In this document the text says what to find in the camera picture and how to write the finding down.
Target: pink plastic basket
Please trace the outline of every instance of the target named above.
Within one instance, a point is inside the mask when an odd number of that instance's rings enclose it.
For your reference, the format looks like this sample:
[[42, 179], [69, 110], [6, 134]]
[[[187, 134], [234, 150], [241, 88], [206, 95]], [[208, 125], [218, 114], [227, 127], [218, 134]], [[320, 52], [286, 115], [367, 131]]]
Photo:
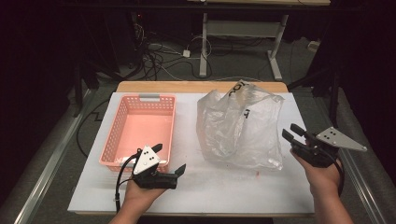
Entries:
[[[175, 119], [175, 95], [126, 94], [120, 99], [116, 116], [99, 162], [119, 171], [138, 148], [163, 144], [158, 152], [158, 170], [167, 173]], [[132, 171], [132, 161], [125, 171]]]

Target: human arm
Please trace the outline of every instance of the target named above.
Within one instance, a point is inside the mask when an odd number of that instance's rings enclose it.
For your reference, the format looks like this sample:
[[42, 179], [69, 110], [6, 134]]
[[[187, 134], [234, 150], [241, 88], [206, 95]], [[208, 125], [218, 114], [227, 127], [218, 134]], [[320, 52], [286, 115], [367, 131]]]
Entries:
[[335, 165], [333, 164], [328, 168], [313, 167], [293, 152], [291, 154], [305, 169], [306, 178], [314, 198], [317, 223], [353, 223], [338, 196], [340, 175]]
[[128, 181], [120, 211], [110, 224], [135, 224], [166, 189], [141, 189], [133, 180]]

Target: plastic wrinkle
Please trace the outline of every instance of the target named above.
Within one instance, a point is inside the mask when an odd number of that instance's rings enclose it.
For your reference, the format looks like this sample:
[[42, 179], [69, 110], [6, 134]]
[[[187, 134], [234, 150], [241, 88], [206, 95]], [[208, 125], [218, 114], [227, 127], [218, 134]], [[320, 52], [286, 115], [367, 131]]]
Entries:
[[223, 97], [197, 103], [196, 132], [204, 158], [249, 169], [283, 167], [277, 121], [283, 97], [240, 80]]

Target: human hand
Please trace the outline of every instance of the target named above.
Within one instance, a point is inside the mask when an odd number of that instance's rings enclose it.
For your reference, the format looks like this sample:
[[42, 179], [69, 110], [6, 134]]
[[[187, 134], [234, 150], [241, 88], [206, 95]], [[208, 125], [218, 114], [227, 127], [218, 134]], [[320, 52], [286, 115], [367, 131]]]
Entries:
[[133, 180], [128, 181], [120, 211], [111, 224], [136, 223], [166, 189], [141, 189]]
[[294, 158], [303, 166], [306, 178], [310, 184], [310, 190], [314, 199], [326, 197], [338, 197], [338, 186], [340, 184], [340, 174], [335, 167], [331, 165], [327, 168], [314, 167], [295, 153], [290, 151]]

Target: white tabletop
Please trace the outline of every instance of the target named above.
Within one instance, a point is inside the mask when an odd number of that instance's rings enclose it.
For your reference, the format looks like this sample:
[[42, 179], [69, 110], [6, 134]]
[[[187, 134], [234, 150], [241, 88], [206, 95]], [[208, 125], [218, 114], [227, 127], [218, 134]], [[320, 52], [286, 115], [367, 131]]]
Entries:
[[[69, 204], [78, 214], [115, 213], [113, 201], [118, 173], [99, 164], [120, 98], [113, 93], [91, 153]], [[204, 160], [195, 131], [196, 103], [204, 93], [174, 93], [177, 97], [170, 172], [186, 163], [176, 189], [169, 189], [147, 211], [162, 216], [290, 217], [311, 216], [312, 196], [304, 169], [290, 155], [290, 144], [282, 138], [283, 129], [292, 123], [304, 128], [292, 93], [277, 93], [285, 98], [278, 121], [283, 154], [281, 171], [241, 170]], [[120, 188], [123, 198], [126, 185]]]

